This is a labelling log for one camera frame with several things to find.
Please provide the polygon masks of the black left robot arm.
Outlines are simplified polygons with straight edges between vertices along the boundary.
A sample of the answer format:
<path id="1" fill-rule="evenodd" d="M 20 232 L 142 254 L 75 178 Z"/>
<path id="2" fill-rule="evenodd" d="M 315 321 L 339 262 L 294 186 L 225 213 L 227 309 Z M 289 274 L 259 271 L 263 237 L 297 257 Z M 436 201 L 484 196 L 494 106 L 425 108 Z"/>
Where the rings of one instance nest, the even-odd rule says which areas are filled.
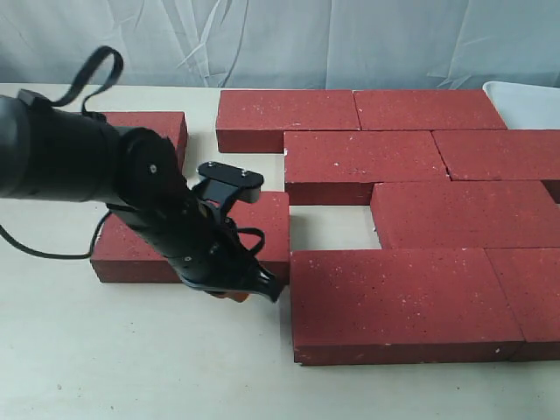
<path id="1" fill-rule="evenodd" d="M 255 202 L 263 176 L 206 162 L 189 186 L 170 139 L 116 127 L 102 115 L 56 109 L 22 90 L 1 100 L 1 195 L 14 200 L 99 201 L 162 256 L 187 286 L 276 301 L 283 284 L 245 247 L 228 216 Z"/>

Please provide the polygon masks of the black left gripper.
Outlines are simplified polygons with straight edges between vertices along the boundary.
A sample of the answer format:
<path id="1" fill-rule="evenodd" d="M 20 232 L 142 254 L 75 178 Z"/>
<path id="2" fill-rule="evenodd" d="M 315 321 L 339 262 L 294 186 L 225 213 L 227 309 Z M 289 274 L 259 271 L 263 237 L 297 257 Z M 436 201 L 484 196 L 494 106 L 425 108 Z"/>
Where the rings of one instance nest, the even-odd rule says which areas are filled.
<path id="1" fill-rule="evenodd" d="M 140 210 L 112 206 L 112 214 L 162 256 L 188 287 L 215 298 L 243 303 L 249 294 L 275 303 L 280 281 L 257 260 L 265 233 L 238 227 L 228 213 L 238 200 L 255 191 L 220 187 L 214 192 L 195 188 L 195 200 L 175 206 Z"/>

